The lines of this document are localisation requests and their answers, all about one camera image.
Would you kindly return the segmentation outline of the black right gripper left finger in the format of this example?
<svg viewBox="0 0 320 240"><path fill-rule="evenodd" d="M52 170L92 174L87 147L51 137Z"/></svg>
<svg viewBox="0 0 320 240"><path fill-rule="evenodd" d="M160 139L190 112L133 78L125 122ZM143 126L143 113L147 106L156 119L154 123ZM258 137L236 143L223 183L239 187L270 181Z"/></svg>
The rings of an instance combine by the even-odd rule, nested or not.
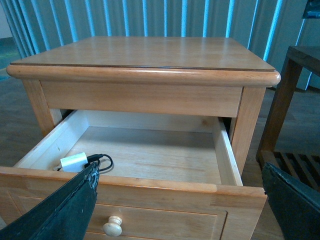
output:
<svg viewBox="0 0 320 240"><path fill-rule="evenodd" d="M92 163L0 231L2 240L82 240L97 201L99 167Z"/></svg>

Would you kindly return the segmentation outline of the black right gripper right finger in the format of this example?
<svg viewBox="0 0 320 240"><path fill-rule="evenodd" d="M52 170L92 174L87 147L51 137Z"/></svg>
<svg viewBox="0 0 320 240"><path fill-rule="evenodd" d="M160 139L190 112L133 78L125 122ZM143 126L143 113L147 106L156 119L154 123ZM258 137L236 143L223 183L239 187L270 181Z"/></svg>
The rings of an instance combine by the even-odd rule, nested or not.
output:
<svg viewBox="0 0 320 240"><path fill-rule="evenodd" d="M267 162L262 184L286 240L320 238L320 193Z"/></svg>

